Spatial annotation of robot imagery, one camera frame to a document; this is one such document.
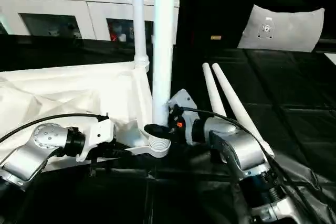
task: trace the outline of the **glass cabinet door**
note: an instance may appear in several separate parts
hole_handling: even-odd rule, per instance
[[[88,2],[88,6],[98,40],[134,42],[131,0],[128,4]],[[147,44],[153,43],[154,9],[153,5],[143,6]],[[176,42],[178,11],[178,7],[174,8],[173,44]]]
[[[10,34],[96,39],[84,1],[0,0],[0,9]]]
[[[30,35],[82,38],[75,16],[31,13],[21,13],[20,16]]]
[[[111,41],[134,42],[133,21],[126,19],[107,19]],[[153,43],[152,21],[145,21],[146,43]]]

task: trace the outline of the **black tablecloth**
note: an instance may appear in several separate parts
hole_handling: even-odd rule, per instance
[[[132,45],[6,37],[1,71],[131,60]],[[276,160],[318,215],[336,223],[336,66],[325,56],[268,50],[174,50],[172,94],[211,110],[202,63],[217,62]],[[228,115],[233,116],[223,92]],[[202,147],[43,173],[1,202],[17,223],[238,223],[227,167]]]

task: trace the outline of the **white fabric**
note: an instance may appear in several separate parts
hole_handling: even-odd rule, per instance
[[[324,9],[275,13],[254,5],[238,48],[312,52],[323,28]]]

